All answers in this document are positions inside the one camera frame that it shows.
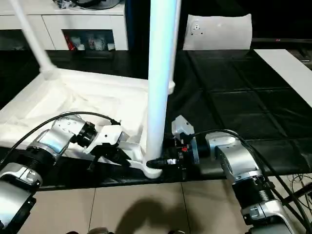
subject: black table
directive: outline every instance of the black table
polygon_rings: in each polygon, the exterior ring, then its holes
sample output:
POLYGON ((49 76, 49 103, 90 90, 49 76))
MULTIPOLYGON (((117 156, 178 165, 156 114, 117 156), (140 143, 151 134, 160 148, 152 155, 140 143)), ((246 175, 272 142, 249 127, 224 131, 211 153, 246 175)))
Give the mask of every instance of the black table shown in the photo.
MULTIPOLYGON (((51 51, 59 68, 134 78, 148 77, 148 54, 114 52, 112 58, 85 52, 51 51)), ((1 108, 39 73, 29 52, 0 53, 1 108)), ((165 132, 183 115, 195 132, 225 128, 238 132, 273 165, 280 175, 310 173, 312 108, 254 51, 179 51, 175 91, 168 98, 165 132)), ((200 156, 207 157, 203 139, 200 156)), ((0 148, 0 157, 6 148, 0 148)), ((177 171, 147 179, 137 169, 62 157, 45 179, 42 190, 175 182, 177 171)), ((190 170, 187 180, 224 178, 218 162, 201 176, 190 170)))

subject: tiled floor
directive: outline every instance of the tiled floor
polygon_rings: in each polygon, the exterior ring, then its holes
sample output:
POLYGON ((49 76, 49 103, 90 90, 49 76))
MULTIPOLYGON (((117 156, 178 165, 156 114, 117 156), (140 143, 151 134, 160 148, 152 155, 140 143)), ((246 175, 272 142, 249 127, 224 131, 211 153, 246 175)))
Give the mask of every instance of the tiled floor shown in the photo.
MULTIPOLYGON (((290 185, 286 176, 283 179, 290 185)), ((103 226, 116 234, 167 234, 174 229, 187 234, 243 234, 248 230, 226 180, 39 192, 36 198, 20 234, 86 234, 103 226)))

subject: white pole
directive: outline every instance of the white pole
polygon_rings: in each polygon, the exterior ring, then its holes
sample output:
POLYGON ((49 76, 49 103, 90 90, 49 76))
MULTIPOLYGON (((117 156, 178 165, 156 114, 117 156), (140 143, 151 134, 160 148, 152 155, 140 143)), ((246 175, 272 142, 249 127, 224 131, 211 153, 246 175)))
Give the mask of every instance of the white pole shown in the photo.
POLYGON ((146 160, 159 158, 161 153, 168 85, 174 70, 178 1, 151 0, 146 160))
POLYGON ((176 1, 176 11, 175 11, 175 37, 174 37, 174 47, 172 51, 172 58, 171 58, 171 74, 170 74, 170 80, 174 79, 174 72, 175 72, 175 63, 176 63, 176 44, 177 44, 177 37, 179 32, 179 24, 180 24, 180 12, 181 12, 181 1, 176 1))
POLYGON ((41 72, 52 71, 55 66, 51 62, 45 50, 42 48, 40 42, 38 41, 33 29, 31 28, 29 21, 24 14, 24 11, 19 3, 19 0, 10 0, 11 4, 15 10, 16 16, 19 19, 23 33, 27 39, 29 46, 31 47, 37 62, 40 65, 41 72))

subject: white sheet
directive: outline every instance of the white sheet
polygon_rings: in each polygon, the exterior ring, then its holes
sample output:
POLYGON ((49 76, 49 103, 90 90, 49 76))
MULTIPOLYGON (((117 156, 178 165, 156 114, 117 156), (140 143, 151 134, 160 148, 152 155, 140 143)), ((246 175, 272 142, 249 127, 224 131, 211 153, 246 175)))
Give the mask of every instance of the white sheet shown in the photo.
POLYGON ((183 50, 250 49, 251 14, 242 17, 188 16, 183 50))

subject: white panel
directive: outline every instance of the white panel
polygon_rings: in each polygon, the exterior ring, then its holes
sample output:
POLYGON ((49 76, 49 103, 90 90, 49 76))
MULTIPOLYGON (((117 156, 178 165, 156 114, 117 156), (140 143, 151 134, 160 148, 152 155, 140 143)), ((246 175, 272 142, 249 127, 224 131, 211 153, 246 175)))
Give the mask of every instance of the white panel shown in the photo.
POLYGON ((112 29, 110 16, 42 16, 57 50, 68 50, 62 29, 112 29))
MULTIPOLYGON (((49 33, 44 25, 41 16, 28 16, 29 22, 32 25, 38 39, 41 41, 45 50, 54 50, 53 43, 49 33)), ((16 16, 0 16, 0 30, 21 29, 20 22, 16 16)))
POLYGON ((128 50, 127 27, 124 16, 111 16, 116 50, 128 50))
POLYGON ((312 71, 287 50, 255 50, 312 107, 312 71))

